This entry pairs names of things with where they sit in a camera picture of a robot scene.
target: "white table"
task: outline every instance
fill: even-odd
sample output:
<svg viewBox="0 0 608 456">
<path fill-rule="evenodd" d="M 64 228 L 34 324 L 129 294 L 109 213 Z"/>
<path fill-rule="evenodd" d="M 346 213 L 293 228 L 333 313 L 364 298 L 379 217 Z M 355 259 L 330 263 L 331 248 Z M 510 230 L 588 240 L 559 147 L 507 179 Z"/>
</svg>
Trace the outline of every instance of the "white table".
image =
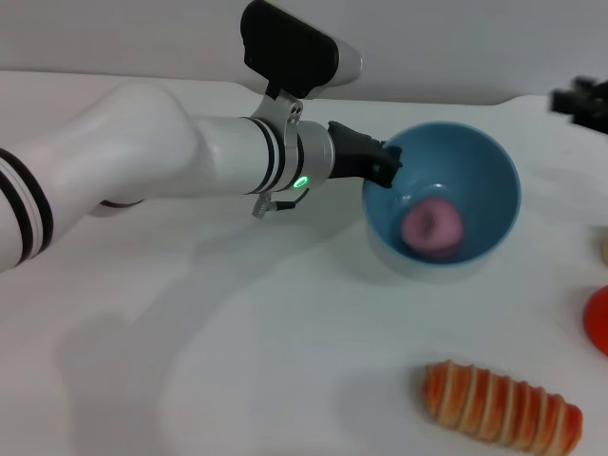
<svg viewBox="0 0 608 456">
<path fill-rule="evenodd" d="M 125 79 L 0 72 L 0 143 L 61 124 Z M 158 82 L 191 113 L 243 116 L 259 101 L 239 85 Z M 580 313 L 608 283 L 597 246 L 608 142 L 545 105 L 305 103 L 306 119 L 377 138 L 457 121 L 506 148 L 519 220 L 461 277 L 385 265 L 358 180 L 263 221 L 253 197 L 86 217 L 0 276 L 0 454 L 512 454 L 428 421 L 411 379 L 447 358 L 561 393 L 584 413 L 575 454 L 605 454 L 608 358 Z"/>
</svg>

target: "robotic arm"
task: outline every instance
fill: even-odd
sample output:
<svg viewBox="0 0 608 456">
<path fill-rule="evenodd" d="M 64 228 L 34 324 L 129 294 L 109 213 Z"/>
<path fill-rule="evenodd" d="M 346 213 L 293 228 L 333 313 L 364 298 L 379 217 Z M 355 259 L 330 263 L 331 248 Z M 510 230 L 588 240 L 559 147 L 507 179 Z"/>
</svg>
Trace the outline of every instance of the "robotic arm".
<svg viewBox="0 0 608 456">
<path fill-rule="evenodd" d="M 0 271 L 42 253 L 98 204 L 257 194 L 256 217 L 291 208 L 273 193 L 361 177 L 390 187 L 398 148 L 339 123 L 301 122 L 324 87 L 356 79 L 356 50 L 256 0 L 245 63 L 269 84 L 249 118 L 189 116 L 166 89 L 119 86 L 57 131 L 0 149 Z"/>
</svg>

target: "toy bread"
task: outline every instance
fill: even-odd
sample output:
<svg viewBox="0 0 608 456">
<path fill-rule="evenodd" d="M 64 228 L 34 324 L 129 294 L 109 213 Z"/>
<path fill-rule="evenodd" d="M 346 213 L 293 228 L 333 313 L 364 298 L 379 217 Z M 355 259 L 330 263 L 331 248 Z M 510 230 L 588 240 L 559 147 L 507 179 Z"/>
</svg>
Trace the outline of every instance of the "toy bread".
<svg viewBox="0 0 608 456">
<path fill-rule="evenodd" d="M 558 394 L 474 366 L 427 366 L 423 395 L 441 426 L 503 447 L 565 456 L 582 434 L 582 413 Z"/>
</svg>

